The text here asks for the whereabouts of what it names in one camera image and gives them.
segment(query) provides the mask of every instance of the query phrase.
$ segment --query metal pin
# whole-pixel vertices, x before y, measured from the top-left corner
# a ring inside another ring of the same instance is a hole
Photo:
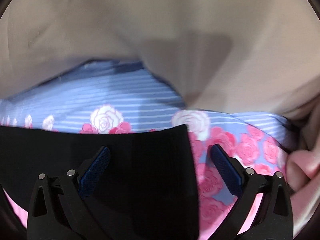
[[[68,176],[73,176],[73,175],[75,175],[76,174],[76,171],[75,170],[68,170],[68,172],[67,172],[67,175]]]
[[[44,173],[41,173],[38,178],[39,178],[39,179],[44,179],[44,178],[45,178],[45,174],[44,174]]]
[[[246,171],[249,175],[254,174],[254,169],[253,169],[253,168],[246,168],[245,171]]]
[[[283,177],[283,174],[280,171],[276,172],[276,176],[281,179]]]

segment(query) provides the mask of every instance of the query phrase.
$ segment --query screw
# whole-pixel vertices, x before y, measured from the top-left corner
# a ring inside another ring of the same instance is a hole
[[[276,172],[276,176],[281,179],[283,177],[283,174],[280,171]]]
[[[73,175],[75,175],[76,174],[76,171],[75,170],[68,170],[68,172],[67,172],[67,175],[68,176],[73,176]]]
[[[245,171],[246,171],[249,175],[254,174],[254,169],[253,169],[253,168],[246,168]]]
[[[38,178],[39,178],[39,179],[44,179],[44,178],[45,178],[45,174],[44,174],[44,173],[41,173]]]

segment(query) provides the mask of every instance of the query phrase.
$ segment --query beige cloth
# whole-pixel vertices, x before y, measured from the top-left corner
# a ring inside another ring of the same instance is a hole
[[[189,107],[292,119],[314,109],[309,149],[318,136],[320,22],[307,0],[12,0],[0,19],[0,98],[106,58],[142,59]],[[317,194],[294,208],[295,232]]]

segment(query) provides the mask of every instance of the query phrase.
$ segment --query blue striped fabric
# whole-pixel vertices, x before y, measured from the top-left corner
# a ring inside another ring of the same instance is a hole
[[[32,120],[33,128],[77,133],[84,123],[91,122],[93,111],[103,105],[118,110],[131,124],[133,132],[171,128],[173,115],[185,107],[182,98],[155,78],[141,62],[92,62],[29,91],[0,100],[0,122],[23,127]],[[207,114],[211,126],[251,124],[283,147],[289,150],[296,147],[297,133],[282,116],[262,112],[207,111]]]

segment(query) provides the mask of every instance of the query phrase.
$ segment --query blue textured pad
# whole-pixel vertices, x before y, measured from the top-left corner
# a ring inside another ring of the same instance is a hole
[[[236,169],[229,161],[227,154],[222,152],[217,145],[210,150],[212,162],[220,173],[230,193],[240,197],[242,195],[242,180]]]
[[[110,150],[104,147],[98,157],[79,181],[79,195],[84,200],[85,197],[92,195],[100,176],[104,173],[110,162]]]

